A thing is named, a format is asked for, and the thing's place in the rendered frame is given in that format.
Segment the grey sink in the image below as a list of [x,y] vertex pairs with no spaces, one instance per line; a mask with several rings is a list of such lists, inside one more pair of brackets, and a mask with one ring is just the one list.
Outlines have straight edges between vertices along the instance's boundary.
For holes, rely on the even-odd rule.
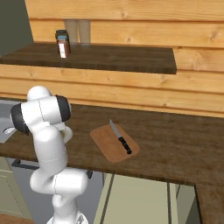
[[0,100],[0,144],[6,143],[16,131],[28,133],[21,104],[21,101]]

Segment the dark spice jar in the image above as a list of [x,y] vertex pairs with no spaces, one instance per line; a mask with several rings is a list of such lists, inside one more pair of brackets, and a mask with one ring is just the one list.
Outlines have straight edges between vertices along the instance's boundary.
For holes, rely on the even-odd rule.
[[59,56],[66,59],[71,53],[68,32],[66,30],[57,30],[55,33]]

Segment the grey dishwasher front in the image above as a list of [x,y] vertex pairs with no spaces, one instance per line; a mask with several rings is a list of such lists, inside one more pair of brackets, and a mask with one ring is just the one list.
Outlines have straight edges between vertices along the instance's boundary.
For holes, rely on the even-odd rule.
[[[46,224],[53,216],[52,195],[34,192],[30,187],[30,177],[34,170],[13,167],[15,158],[7,158],[10,167],[24,196],[24,200],[31,212],[35,224]],[[23,165],[39,167],[37,162],[21,160]],[[86,216],[89,224],[94,224],[97,207],[102,195],[104,177],[101,172],[94,171],[88,181],[87,190],[77,198],[80,211]]]

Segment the brown wooden cutting board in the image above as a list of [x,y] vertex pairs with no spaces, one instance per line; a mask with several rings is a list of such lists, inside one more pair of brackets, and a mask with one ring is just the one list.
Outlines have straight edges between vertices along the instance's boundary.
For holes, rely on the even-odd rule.
[[140,151],[139,145],[120,127],[115,124],[118,131],[121,133],[127,145],[131,149],[128,154],[124,149],[122,143],[118,140],[115,132],[111,129],[110,125],[104,125],[99,128],[93,129],[90,136],[98,146],[103,156],[111,163],[121,163],[124,160],[130,159],[137,155]]

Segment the dark wooden shelf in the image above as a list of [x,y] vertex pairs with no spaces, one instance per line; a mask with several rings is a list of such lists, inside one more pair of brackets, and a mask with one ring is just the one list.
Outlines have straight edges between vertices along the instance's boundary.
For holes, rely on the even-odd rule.
[[0,64],[64,67],[149,74],[176,74],[171,48],[123,45],[73,45],[62,59],[55,44],[32,44],[0,57]]

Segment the pale green cupboard door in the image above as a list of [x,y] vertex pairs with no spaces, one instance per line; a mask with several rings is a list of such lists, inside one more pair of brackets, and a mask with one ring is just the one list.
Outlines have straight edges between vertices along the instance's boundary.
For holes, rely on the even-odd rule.
[[5,157],[0,157],[0,214],[32,219],[10,164]]
[[176,185],[178,224],[200,224],[200,214],[193,186]]
[[107,174],[94,224],[172,224],[165,182]]

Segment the black-handled kitchen knife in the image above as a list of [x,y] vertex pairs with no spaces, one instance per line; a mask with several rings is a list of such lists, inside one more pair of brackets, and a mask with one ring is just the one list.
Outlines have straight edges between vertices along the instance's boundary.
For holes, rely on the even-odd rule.
[[118,140],[121,142],[122,147],[127,151],[127,154],[131,154],[132,153],[131,148],[129,147],[126,140],[123,138],[123,136],[121,135],[121,133],[119,132],[119,130],[117,129],[117,127],[115,126],[115,124],[113,123],[111,119],[109,120],[109,125],[111,129],[114,131]]

